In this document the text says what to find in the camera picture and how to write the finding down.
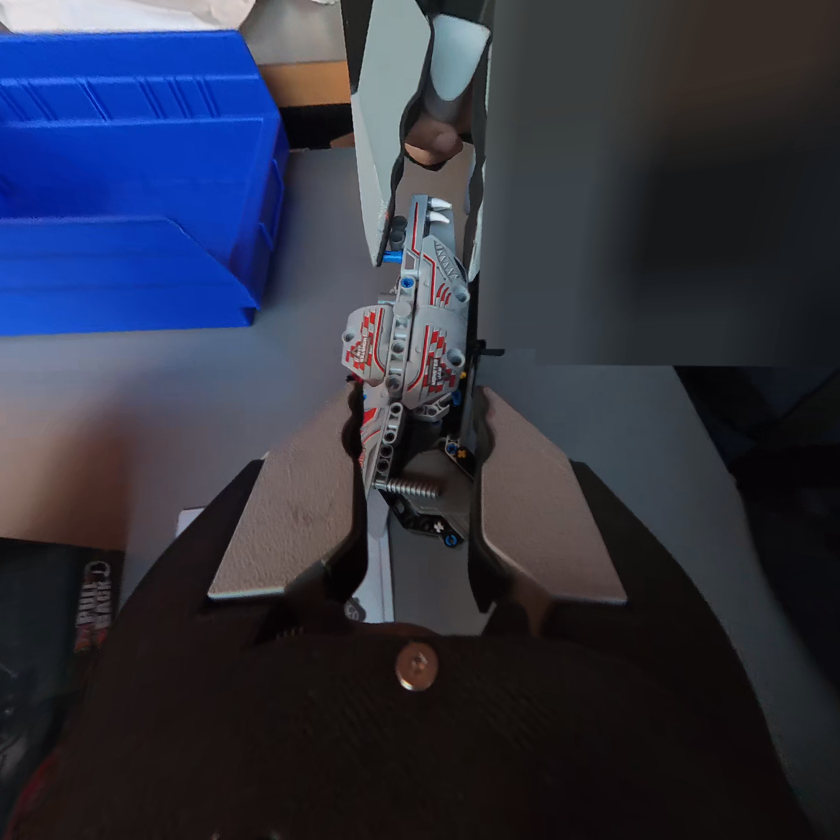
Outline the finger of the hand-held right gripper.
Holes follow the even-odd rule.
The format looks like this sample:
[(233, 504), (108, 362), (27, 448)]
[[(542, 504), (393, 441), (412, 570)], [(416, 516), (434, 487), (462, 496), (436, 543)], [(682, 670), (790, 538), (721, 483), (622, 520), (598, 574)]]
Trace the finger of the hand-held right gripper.
[(433, 35), (415, 1), (351, 3), (351, 111), (364, 236), (380, 266), (403, 176), (407, 124), (416, 115)]
[(482, 214), (487, 169), (487, 105), (489, 102), (492, 40), (488, 40), (479, 60), (472, 85), (472, 113), (470, 135), (474, 149), (473, 164), (468, 183), (468, 212), (465, 226), (464, 263), (468, 283), (480, 272)]

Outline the grey and red lego model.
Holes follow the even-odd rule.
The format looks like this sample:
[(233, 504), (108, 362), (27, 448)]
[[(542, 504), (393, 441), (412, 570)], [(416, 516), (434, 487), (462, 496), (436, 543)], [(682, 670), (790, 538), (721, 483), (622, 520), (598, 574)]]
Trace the grey and red lego model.
[(449, 548), (469, 536), (475, 457), (466, 439), (483, 350), (455, 251), (451, 203), (414, 195), (383, 255), (398, 266), (394, 288), (352, 311), (341, 339), (342, 364), (362, 386), (366, 495), (380, 495), (405, 530)]

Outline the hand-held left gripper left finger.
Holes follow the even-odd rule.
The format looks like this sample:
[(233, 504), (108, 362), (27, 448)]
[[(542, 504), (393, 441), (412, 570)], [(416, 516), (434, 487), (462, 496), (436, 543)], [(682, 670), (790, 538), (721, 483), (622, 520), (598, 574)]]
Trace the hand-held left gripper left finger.
[(263, 458), (209, 587), (213, 602), (288, 594), (364, 537), (362, 409), (361, 386), (346, 385)]

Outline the person's right hand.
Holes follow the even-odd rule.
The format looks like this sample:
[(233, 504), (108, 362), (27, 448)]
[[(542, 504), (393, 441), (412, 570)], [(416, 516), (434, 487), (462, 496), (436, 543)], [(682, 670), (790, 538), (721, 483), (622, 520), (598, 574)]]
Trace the person's right hand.
[(455, 126), (423, 114), (406, 135), (403, 148), (417, 165), (433, 170), (456, 157), (463, 146)]

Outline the black lego box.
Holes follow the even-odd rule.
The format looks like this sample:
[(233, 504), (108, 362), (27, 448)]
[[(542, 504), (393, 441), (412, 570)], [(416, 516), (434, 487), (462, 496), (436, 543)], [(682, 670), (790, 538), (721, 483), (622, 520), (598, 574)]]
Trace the black lego box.
[(1, 539), (1, 829), (16, 838), (119, 608), (124, 553)]

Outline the brown cardboard box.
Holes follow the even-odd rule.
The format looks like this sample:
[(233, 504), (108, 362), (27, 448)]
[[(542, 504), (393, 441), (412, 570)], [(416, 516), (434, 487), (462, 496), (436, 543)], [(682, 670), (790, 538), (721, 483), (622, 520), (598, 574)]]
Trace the brown cardboard box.
[(350, 103), (350, 74), (344, 59), (268, 64), (258, 69), (279, 109)]

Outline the blue plastic bin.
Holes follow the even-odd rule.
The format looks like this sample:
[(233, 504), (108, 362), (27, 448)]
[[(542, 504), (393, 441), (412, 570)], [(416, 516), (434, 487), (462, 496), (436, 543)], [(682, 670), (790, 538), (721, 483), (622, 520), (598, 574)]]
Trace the blue plastic bin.
[(241, 34), (1, 41), (2, 336), (250, 326), (290, 148)]

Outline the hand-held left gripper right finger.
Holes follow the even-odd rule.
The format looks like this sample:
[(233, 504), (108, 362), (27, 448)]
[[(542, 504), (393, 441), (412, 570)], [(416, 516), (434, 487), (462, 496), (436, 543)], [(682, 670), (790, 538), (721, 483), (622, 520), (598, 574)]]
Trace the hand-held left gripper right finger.
[(489, 387), (475, 391), (468, 577), (478, 609), (627, 603), (566, 454)]

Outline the white plastic bag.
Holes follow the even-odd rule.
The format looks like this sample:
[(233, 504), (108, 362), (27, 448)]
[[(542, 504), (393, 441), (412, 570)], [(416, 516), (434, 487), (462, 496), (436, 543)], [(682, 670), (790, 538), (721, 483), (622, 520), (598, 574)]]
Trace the white plastic bag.
[(16, 34), (189, 32), (237, 29), (254, 1), (2, 1)]

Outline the lego instruction booklet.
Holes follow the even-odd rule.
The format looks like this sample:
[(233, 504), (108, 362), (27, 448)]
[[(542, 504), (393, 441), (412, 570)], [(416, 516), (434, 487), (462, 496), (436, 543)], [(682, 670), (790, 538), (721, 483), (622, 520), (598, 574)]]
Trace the lego instruction booklet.
[[(362, 623), (394, 621), (392, 571), (387, 532), (388, 508), (376, 491), (364, 504), (367, 565), (362, 583), (344, 605), (344, 616)], [(211, 586), (200, 596), (201, 606), (251, 603), (260, 596), (283, 595), (312, 565), (323, 571), (322, 560), (338, 559), (346, 539), (354, 540), (354, 503), (341, 504), (339, 524), (324, 522), (333, 511), (319, 503), (315, 511), (296, 502), (248, 503), (223, 551)]]

